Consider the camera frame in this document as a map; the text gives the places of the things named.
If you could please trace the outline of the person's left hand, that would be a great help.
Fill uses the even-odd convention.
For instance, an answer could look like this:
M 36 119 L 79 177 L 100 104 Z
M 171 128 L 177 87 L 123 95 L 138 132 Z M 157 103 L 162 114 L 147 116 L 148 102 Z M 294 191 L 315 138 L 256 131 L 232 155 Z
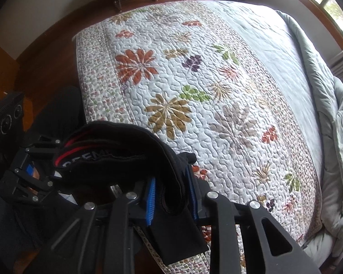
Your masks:
M 33 185 L 30 185 L 28 184 L 27 185 L 27 190 L 31 191 L 34 195 L 38 195 L 38 187 L 37 187 L 37 184 L 39 182 L 39 179 L 40 179 L 40 175 L 39 175 L 39 172 L 37 171 L 37 169 L 31 165 L 27 166 L 26 167 L 26 172 L 27 174 L 33 178 L 36 182 L 36 185 L 33 186 Z

